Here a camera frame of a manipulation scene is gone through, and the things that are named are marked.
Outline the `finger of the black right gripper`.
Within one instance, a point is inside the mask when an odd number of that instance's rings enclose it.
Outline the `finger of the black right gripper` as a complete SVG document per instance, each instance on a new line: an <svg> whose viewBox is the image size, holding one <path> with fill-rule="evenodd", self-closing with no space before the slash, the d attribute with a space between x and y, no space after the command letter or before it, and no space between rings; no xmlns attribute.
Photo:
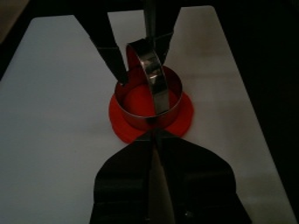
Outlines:
<svg viewBox="0 0 299 224"><path fill-rule="evenodd" d="M70 0L73 15L82 26L106 67L121 85L128 83L126 68L108 19L104 0Z"/></svg>
<svg viewBox="0 0 299 224"><path fill-rule="evenodd" d="M145 38L161 63L165 61L181 0L144 0Z"/></svg>

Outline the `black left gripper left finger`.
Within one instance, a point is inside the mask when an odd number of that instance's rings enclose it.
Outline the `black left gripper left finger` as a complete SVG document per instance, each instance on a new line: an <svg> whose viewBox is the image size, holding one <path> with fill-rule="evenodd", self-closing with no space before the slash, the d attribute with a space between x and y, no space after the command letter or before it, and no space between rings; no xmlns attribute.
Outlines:
<svg viewBox="0 0 299 224"><path fill-rule="evenodd" d="M146 224L153 132L146 131L102 164L87 224Z"/></svg>

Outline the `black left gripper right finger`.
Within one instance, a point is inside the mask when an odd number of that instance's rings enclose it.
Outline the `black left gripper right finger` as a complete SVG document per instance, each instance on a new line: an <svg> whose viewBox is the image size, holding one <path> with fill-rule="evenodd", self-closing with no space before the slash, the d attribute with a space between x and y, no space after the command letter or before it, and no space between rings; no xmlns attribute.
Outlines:
<svg viewBox="0 0 299 224"><path fill-rule="evenodd" d="M164 129L154 132L154 141L174 224L250 224L226 161Z"/></svg>

